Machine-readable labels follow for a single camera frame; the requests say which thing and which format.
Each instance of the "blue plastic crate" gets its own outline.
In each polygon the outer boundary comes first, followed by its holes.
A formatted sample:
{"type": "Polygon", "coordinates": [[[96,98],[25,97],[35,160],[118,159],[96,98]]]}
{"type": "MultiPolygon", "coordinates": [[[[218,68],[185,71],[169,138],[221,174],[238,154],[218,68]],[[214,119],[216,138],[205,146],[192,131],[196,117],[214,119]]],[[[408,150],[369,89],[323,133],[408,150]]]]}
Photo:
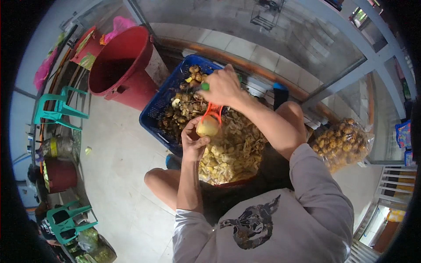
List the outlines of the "blue plastic crate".
{"type": "Polygon", "coordinates": [[[185,57],[173,73],[165,80],[158,93],[155,94],[139,116],[140,125],[173,154],[179,157],[183,156],[183,149],[179,146],[177,139],[174,136],[165,134],[163,130],[158,128],[158,121],[164,118],[165,109],[171,106],[171,98],[180,91],[179,86],[190,76],[189,68],[193,65],[199,65],[201,70],[208,75],[215,69],[222,69],[220,66],[198,55],[189,55],[185,57]]]}

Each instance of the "pink plastic bag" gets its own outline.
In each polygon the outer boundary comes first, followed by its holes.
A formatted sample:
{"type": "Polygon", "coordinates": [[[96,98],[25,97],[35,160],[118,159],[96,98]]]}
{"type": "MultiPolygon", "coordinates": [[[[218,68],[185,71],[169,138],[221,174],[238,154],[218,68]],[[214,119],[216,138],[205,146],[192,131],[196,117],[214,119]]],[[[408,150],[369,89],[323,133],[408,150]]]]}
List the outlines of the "pink plastic bag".
{"type": "Polygon", "coordinates": [[[105,35],[105,39],[104,39],[105,44],[108,44],[108,42],[111,39],[118,36],[118,34],[123,32],[124,30],[136,26],[136,24],[133,21],[131,21],[130,19],[124,18],[122,16],[114,17],[112,24],[113,24],[114,30],[105,35]]]}
{"type": "Polygon", "coordinates": [[[54,49],[54,51],[51,53],[49,57],[43,60],[41,66],[38,68],[37,72],[34,76],[34,81],[32,82],[37,90],[40,90],[40,88],[43,86],[44,80],[48,75],[48,72],[50,71],[51,64],[54,61],[54,58],[57,55],[57,48],[54,49]]]}

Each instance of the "bucket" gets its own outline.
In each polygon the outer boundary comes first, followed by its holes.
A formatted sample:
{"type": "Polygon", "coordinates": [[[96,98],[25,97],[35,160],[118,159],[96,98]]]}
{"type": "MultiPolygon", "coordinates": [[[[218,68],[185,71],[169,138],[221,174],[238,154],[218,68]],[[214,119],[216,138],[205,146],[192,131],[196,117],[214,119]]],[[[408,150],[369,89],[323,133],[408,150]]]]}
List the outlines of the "bucket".
{"type": "Polygon", "coordinates": [[[54,194],[77,185],[77,172],[72,161],[46,158],[49,193],[54,194]]]}
{"type": "Polygon", "coordinates": [[[100,36],[96,30],[96,26],[91,27],[80,38],[80,40],[76,43],[75,48],[70,52],[70,61],[84,67],[87,70],[91,70],[96,57],[103,47],[99,44],[99,39],[100,36]]]}
{"type": "Polygon", "coordinates": [[[89,91],[143,110],[168,77],[145,27],[131,27],[102,48],[89,73],[89,91]]]}

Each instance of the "orange peeler blade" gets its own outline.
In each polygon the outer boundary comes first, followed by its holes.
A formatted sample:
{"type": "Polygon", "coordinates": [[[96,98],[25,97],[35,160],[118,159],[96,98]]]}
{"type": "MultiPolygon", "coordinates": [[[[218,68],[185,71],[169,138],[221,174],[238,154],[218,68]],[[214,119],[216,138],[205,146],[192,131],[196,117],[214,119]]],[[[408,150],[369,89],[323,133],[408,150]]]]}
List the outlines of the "orange peeler blade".
{"type": "Polygon", "coordinates": [[[216,120],[218,121],[219,127],[221,127],[221,125],[222,125],[222,120],[221,120],[222,108],[223,108],[223,106],[219,106],[219,105],[213,104],[212,102],[209,102],[208,109],[206,110],[206,112],[203,116],[210,115],[210,116],[215,117],[216,120]]]}

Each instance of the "bag of potatoes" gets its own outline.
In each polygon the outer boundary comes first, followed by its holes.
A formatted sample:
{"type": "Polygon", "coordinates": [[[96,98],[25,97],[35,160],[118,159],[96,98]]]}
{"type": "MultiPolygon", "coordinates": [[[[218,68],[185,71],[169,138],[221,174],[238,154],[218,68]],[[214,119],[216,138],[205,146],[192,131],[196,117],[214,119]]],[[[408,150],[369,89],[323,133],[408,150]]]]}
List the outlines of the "bag of potatoes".
{"type": "Polygon", "coordinates": [[[374,134],[354,119],[344,118],[320,134],[312,148],[334,173],[348,164],[361,162],[370,153],[373,143],[374,134]]]}

